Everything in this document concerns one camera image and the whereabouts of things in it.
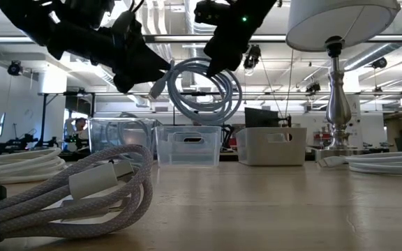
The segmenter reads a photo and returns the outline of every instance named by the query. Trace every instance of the desk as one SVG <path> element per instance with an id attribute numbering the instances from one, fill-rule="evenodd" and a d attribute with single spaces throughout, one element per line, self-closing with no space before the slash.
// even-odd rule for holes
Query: desk
<path id="1" fill-rule="evenodd" d="M 154 167 L 135 225 L 85 241 L 19 238 L 3 250 L 402 250 L 402 177 L 343 169 Z M 11 194 L 26 185 L 9 188 Z"/>

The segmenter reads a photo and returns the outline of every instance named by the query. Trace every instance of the silver lamp base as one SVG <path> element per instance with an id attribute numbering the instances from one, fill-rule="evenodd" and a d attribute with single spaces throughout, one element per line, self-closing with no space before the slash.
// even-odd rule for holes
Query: silver lamp base
<path id="1" fill-rule="evenodd" d="M 324 158 L 333 157 L 333 156 L 352 156 L 352 155 L 361 155 L 362 150 L 359 149 L 332 149 L 332 150 L 318 150 L 313 149 L 315 155 L 315 161 L 319 161 Z"/>

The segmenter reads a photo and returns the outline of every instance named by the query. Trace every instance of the security camera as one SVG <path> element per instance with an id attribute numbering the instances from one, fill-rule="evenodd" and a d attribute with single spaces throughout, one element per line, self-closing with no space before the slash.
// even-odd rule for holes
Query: security camera
<path id="1" fill-rule="evenodd" d="M 374 61 L 370 66 L 374 69 L 377 69 L 377 68 L 384 69 L 387 66 L 387 60 L 386 60 L 386 58 L 382 57 L 382 58 L 378 59 L 377 61 Z"/>
<path id="2" fill-rule="evenodd" d="M 254 69 L 259 61 L 259 58 L 262 56 L 262 51 L 260 50 L 260 46 L 251 45 L 249 52 L 246 54 L 246 59 L 244 59 L 243 67 L 246 70 Z"/>
<path id="3" fill-rule="evenodd" d="M 305 90 L 305 92 L 307 93 L 315 93 L 317 91 L 320 91 L 320 84 L 317 81 L 314 81 L 313 83 L 309 84 Z"/>
<path id="4" fill-rule="evenodd" d="M 20 76 L 23 73 L 21 61 L 12 61 L 7 69 L 7 73 L 11 76 Z"/>

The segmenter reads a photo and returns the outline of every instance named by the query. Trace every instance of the lamp shade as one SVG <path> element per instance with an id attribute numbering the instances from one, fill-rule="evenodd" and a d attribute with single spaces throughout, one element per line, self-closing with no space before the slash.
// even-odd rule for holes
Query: lamp shade
<path id="1" fill-rule="evenodd" d="M 325 41 L 345 38 L 345 47 L 382 33 L 401 7 L 397 0 L 292 0 L 286 43 L 304 52 L 323 52 Z"/>

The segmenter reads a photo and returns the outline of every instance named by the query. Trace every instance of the clear plastic bin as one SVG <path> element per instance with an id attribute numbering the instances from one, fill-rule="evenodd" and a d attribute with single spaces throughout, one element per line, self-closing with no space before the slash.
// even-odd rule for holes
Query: clear plastic bin
<path id="1" fill-rule="evenodd" d="M 152 153 L 156 148 L 154 128 L 156 119 L 95 118 L 89 120 L 89 146 L 92 153 L 103 149 L 138 144 Z"/>
<path id="2" fill-rule="evenodd" d="M 156 128 L 160 167 L 216 167 L 220 161 L 221 127 L 160 126 Z"/>

